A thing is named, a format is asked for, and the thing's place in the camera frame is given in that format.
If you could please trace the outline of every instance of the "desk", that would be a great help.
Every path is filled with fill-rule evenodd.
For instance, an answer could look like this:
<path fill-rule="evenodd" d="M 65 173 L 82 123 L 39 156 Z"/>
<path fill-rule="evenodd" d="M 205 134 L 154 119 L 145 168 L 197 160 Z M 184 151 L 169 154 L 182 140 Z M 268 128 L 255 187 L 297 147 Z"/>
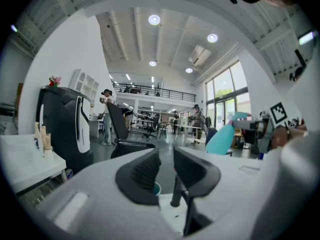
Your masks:
<path fill-rule="evenodd" d="M 89 135 L 99 137 L 99 122 L 103 122 L 103 119 L 90 119 L 89 121 Z"/>
<path fill-rule="evenodd" d="M 185 142 L 186 142 L 186 138 L 187 138 L 187 129 L 197 129 L 195 135 L 197 136 L 198 134 L 198 130 L 201 130 L 202 128 L 201 127 L 195 127 L 195 126 L 190 126 L 190 125 L 181 125 L 181 124 L 176 124 L 176 126 L 178 127 L 183 127 L 183 135 L 184 135 L 184 140 L 183 140 L 183 144 L 182 146 L 185 145 Z"/>
<path fill-rule="evenodd" d="M 61 174 L 67 181 L 66 161 L 53 153 L 53 161 L 47 161 L 36 148 L 34 135 L 2 135 L 1 162 L 12 190 L 21 196 Z"/>

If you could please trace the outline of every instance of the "white cabinet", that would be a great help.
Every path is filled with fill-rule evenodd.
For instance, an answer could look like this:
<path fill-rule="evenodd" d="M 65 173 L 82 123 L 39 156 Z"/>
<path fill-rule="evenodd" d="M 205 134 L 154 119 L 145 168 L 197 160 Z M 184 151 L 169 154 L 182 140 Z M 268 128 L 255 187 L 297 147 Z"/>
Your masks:
<path fill-rule="evenodd" d="M 81 92 L 87 96 L 90 100 L 90 103 L 93 105 L 95 104 L 98 87 L 99 83 L 82 69 L 76 69 L 74 71 L 71 83 L 69 85 L 70 89 Z"/>

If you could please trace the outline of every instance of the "large window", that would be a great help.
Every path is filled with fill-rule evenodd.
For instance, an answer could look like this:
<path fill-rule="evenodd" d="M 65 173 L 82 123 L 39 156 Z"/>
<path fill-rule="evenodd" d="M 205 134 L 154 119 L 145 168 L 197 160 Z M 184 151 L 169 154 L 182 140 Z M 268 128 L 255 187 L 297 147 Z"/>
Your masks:
<path fill-rule="evenodd" d="M 247 81 L 240 61 L 206 83 L 206 116 L 217 130 L 232 118 L 235 111 L 251 113 Z"/>

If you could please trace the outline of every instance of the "gray floor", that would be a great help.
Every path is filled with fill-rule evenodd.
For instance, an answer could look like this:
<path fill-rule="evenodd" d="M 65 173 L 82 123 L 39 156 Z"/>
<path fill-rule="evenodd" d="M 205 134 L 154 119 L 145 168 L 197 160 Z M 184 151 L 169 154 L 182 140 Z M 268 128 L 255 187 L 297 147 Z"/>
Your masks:
<path fill-rule="evenodd" d="M 141 139 L 140 135 L 130 134 L 129 138 L 132 140 L 141 140 L 146 141 L 145 138 Z M 111 153 L 114 150 L 115 146 L 104 146 L 101 145 L 103 140 L 102 133 L 99 135 L 99 138 L 91 137 L 90 138 L 90 148 L 94 154 L 94 162 L 98 163 L 110 159 Z M 151 137 L 150 143 L 154 144 L 159 149 L 159 157 L 161 159 L 160 171 L 156 177 L 156 182 L 161 185 L 162 194 L 170 194 L 173 192 L 174 183 L 175 183 L 175 171 L 174 171 L 174 147 L 182 146 L 183 136 L 179 134 L 174 142 L 175 136 L 171 133 L 171 129 L 167 132 L 166 138 L 162 136 L 160 139 L 155 139 Z M 190 142 L 185 143 L 185 147 L 195 148 Z M 198 150 L 205 150 L 205 145 L 201 144 L 197 147 Z M 256 159 L 258 156 L 250 154 L 249 149 L 235 149 L 232 156 L 234 157 L 243 157 Z"/>

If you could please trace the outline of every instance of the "door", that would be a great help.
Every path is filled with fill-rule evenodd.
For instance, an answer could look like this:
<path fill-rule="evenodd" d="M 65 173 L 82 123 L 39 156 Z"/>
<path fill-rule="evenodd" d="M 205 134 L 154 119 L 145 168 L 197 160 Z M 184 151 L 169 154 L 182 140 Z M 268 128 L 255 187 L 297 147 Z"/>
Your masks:
<path fill-rule="evenodd" d="M 235 114 L 235 99 L 233 98 L 216 103 L 215 111 L 214 127 L 219 131 Z"/>

